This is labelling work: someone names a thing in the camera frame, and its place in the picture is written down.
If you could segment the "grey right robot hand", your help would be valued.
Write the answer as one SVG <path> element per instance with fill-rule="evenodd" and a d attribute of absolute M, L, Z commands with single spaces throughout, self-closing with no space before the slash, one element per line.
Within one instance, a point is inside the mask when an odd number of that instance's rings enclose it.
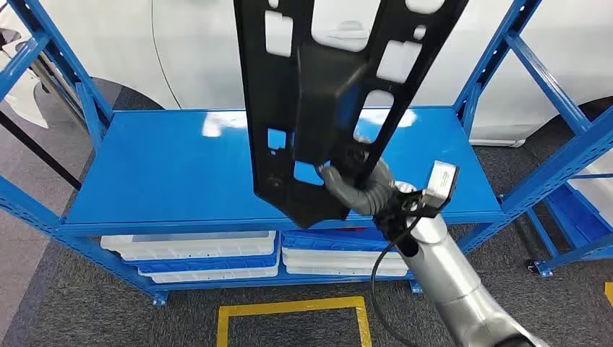
<path fill-rule="evenodd" d="M 379 159 L 362 184 L 343 178 L 334 166 L 320 166 L 317 172 L 327 190 L 359 215 L 377 214 L 395 191 L 395 180 L 383 159 Z"/>

